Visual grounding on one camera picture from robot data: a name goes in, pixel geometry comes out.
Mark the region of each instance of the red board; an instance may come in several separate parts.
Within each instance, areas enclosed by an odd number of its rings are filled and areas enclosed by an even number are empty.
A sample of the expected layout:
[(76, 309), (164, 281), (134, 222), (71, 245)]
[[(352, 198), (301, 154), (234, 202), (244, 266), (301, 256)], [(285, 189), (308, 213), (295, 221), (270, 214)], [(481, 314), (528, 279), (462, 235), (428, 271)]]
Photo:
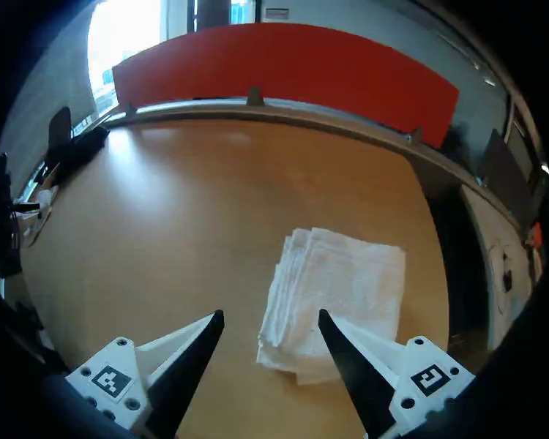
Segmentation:
[(421, 127), (439, 147), (458, 90), (406, 55), (357, 35), (287, 23), (224, 26), (187, 34), (113, 68), (121, 106), (247, 96), (325, 105), (402, 132)]

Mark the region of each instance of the bright window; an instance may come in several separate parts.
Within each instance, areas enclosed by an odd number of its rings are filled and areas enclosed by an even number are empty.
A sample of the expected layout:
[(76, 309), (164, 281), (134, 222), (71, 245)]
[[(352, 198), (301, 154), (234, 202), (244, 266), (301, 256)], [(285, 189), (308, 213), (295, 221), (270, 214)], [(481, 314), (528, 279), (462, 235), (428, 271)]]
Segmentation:
[(160, 0), (107, 0), (91, 17), (88, 66), (99, 115), (118, 105), (112, 67), (160, 43)]

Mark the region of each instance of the stack of towels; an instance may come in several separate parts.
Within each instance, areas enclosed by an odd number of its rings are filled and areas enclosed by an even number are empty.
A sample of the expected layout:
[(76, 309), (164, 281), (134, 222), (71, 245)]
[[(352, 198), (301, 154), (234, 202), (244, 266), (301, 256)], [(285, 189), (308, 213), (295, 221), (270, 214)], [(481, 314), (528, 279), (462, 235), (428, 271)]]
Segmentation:
[(274, 271), (256, 361), (295, 373), (298, 384), (338, 378), (318, 328), (319, 310), (394, 341), (404, 284), (400, 248), (295, 229)]

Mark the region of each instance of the table surface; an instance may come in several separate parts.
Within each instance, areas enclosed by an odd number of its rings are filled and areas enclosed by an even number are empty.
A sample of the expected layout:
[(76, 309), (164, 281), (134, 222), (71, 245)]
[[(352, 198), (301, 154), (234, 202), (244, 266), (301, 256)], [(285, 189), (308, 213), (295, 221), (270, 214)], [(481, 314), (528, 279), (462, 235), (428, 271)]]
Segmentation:
[(282, 124), (116, 128), (63, 188), (23, 268), (76, 367), (111, 339), (142, 344), (223, 309), (225, 330), (182, 438), (360, 438), (343, 383), (297, 386), (255, 363), (269, 284), (294, 228), (406, 252), (397, 341), (448, 339), (447, 284), (412, 167), (358, 140)]

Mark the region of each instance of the sticker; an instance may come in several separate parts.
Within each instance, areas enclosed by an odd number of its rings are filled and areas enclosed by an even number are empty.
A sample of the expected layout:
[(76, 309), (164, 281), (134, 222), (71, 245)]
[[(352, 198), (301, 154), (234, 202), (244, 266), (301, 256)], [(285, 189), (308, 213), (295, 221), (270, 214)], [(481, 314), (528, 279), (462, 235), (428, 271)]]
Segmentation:
[(432, 364), (427, 369), (416, 373), (411, 379), (426, 397), (434, 394), (451, 381), (451, 378), (445, 375), (445, 373), (437, 367), (437, 364)]
[(106, 366), (91, 381), (105, 393), (116, 399), (122, 395), (124, 390), (127, 390), (132, 378), (114, 369), (112, 366)]
[(285, 7), (267, 7), (264, 17), (267, 20), (288, 20), (288, 8)]

